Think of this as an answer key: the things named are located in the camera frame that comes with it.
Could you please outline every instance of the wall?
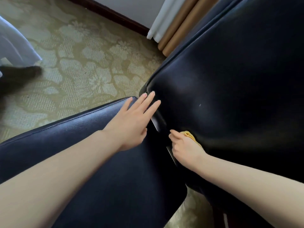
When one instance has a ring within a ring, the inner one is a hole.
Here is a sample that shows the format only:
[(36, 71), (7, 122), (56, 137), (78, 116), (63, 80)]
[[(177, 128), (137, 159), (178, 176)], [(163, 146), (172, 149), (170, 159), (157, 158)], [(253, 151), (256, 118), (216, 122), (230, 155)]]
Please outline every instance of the wall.
[(165, 0), (95, 0), (106, 7), (151, 28)]

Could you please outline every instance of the chair backrest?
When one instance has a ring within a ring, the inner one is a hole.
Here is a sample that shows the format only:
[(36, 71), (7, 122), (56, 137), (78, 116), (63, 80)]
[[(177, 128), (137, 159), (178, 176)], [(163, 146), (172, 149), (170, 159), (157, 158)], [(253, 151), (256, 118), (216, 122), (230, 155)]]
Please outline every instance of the chair backrest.
[[(234, 0), (146, 83), (159, 123), (189, 130), (207, 153), (304, 182), (304, 0)], [(263, 219), (183, 169), (224, 210)]]

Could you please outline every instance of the navy leather chair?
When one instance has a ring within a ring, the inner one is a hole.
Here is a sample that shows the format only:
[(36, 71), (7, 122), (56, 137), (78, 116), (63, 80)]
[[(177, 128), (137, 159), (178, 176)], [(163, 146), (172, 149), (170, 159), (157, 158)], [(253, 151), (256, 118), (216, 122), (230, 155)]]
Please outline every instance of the navy leather chair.
[[(162, 104), (143, 144), (116, 154), (54, 227), (163, 227), (186, 183), (253, 227), (271, 227), (234, 196), (174, 163), (169, 129), (207, 153), (304, 182), (304, 0), (220, 0), (142, 88)], [(101, 130), (124, 99), (0, 145), (0, 180)]]

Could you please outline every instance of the forearm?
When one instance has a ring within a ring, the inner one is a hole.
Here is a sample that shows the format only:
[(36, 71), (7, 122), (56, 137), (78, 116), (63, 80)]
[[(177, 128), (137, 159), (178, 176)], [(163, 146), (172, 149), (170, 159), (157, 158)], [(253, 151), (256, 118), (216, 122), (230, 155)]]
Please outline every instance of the forearm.
[(304, 184), (209, 155), (197, 163), (196, 173), (234, 195), (274, 227), (304, 227)]
[(0, 227), (48, 227), (119, 149), (98, 131), (0, 185)]

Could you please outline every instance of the hand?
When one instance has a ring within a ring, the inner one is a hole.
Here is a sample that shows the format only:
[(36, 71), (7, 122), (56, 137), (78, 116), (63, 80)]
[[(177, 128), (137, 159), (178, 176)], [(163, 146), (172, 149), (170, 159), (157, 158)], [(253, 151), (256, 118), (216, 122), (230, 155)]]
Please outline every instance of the hand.
[(198, 165), (202, 165), (208, 154), (195, 141), (187, 136), (170, 130), (169, 138), (172, 141), (174, 157), (186, 168), (195, 172)]
[(130, 109), (128, 109), (132, 102), (132, 98), (129, 98), (117, 115), (103, 129), (111, 138), (115, 138), (115, 140), (120, 143), (118, 151), (138, 146), (146, 137), (146, 126), (161, 104), (161, 101), (158, 100), (149, 107), (154, 96), (154, 91), (151, 92), (148, 97), (147, 94), (144, 93)]

